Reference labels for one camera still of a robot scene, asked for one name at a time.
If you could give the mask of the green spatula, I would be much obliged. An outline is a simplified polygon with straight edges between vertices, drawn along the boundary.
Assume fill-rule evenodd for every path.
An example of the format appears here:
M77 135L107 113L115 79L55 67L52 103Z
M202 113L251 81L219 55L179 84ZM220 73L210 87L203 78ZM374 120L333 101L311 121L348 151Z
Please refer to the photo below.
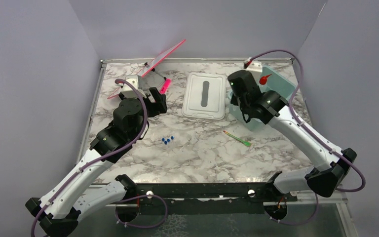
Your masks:
M223 132L224 132L224 134L226 134L227 136L229 136L229 137L235 139L236 141L242 143L244 146L246 146L246 147L250 147L250 146L251 146L251 143L249 143L249 142L247 142L247 141L244 141L244 140L242 140L241 138L238 138L238 137L236 137L236 136L230 134L230 133L227 132L227 131L223 131Z

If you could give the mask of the red capped squeeze bottle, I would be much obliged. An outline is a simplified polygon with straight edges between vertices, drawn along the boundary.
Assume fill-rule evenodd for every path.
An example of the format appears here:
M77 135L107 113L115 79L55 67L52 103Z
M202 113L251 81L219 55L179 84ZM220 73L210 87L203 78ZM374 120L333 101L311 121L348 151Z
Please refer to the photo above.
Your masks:
M259 85L260 86L267 86L268 85L268 80L273 74L268 74L265 76L261 76L259 79Z

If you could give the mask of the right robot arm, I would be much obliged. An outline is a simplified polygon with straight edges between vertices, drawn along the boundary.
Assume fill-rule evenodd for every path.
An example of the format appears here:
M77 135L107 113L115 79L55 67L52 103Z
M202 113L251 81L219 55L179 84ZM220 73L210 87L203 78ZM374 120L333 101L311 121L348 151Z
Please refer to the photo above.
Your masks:
M265 187L266 197L277 201L289 192L311 190L329 198L348 173L356 152L351 148L343 150L330 142L326 142L328 148L325 148L319 143L323 137L290 111L289 102L276 91L262 92L251 72L239 70L227 79L232 89L231 103L240 108L244 121L260 120L279 131L313 165L273 175Z

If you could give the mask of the white plastic lid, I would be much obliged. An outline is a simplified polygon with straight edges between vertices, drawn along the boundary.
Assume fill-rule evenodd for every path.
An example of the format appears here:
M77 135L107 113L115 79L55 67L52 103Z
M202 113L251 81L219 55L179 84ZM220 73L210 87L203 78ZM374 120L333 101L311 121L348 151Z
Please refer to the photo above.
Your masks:
M225 95L225 76L192 72L187 78L182 114L189 118L223 119Z

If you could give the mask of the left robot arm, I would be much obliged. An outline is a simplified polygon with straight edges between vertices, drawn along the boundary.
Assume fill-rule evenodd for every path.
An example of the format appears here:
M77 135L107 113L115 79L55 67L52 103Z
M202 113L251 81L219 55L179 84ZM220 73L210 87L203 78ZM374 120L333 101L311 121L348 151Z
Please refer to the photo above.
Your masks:
M148 118L167 112L166 95L151 87L154 101L143 95L122 96L113 111L113 120L97 133L90 148L69 174L41 198L30 198L25 206L48 237L67 237L88 215L106 205L135 198L136 185L127 175L119 175L107 185L86 192L103 172L111 168L141 140Z

